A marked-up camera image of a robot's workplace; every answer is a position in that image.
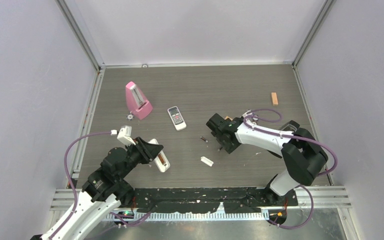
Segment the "large white remote control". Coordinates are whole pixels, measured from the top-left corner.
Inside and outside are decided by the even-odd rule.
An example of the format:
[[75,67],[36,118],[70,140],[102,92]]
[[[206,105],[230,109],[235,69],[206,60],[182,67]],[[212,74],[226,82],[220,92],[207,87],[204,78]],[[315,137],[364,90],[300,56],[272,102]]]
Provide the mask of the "large white remote control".
[[153,160],[153,162],[161,173],[167,172],[167,170],[171,167],[171,164],[163,150],[158,153],[157,157]]

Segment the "white battery cover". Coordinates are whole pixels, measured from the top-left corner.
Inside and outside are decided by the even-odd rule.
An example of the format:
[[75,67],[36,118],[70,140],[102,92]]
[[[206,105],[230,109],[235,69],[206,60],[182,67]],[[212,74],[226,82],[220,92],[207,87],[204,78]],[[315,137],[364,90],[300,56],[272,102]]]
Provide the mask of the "white battery cover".
[[200,161],[205,163],[206,165],[208,165],[209,167],[212,167],[214,162],[212,160],[210,160],[209,158],[205,157],[205,156],[202,156],[200,158]]

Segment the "small white remote control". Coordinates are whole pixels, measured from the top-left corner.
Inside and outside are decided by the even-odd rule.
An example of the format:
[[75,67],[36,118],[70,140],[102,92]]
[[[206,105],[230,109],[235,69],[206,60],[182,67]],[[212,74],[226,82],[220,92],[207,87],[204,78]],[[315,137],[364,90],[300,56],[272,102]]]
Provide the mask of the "small white remote control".
[[186,122],[177,106],[169,107],[167,109],[167,113],[177,131],[184,130],[187,127]]

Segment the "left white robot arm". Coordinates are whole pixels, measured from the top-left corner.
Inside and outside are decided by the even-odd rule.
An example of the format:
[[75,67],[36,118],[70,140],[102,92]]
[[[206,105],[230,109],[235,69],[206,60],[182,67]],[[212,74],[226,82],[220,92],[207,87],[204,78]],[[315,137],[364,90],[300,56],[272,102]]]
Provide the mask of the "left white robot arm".
[[141,137],[126,147],[108,151],[97,170],[89,175],[71,207],[46,232],[33,240],[83,240],[101,220],[118,207],[130,207],[134,188],[125,177],[139,164],[147,165],[158,157],[163,145]]

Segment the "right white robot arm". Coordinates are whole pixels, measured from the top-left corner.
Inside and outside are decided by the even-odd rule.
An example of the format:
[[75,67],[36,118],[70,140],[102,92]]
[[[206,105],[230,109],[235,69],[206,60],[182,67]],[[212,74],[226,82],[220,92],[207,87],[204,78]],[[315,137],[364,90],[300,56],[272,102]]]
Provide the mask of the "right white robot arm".
[[215,113],[206,126],[228,154],[240,145],[252,145],[284,161],[286,169],[275,175],[262,191],[263,200],[279,205],[289,191],[314,182],[328,155],[312,134],[293,120],[280,130],[259,126],[254,120],[251,114],[225,119]]

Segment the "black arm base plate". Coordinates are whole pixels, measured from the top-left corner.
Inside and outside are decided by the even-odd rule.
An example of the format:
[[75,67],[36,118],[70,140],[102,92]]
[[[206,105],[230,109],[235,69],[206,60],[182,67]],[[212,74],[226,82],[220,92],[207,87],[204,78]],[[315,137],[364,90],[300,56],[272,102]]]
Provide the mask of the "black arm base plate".
[[294,190],[285,196],[269,195],[258,187],[136,188],[119,205],[140,213],[214,213],[222,206],[227,214],[259,213],[262,207],[296,207]]

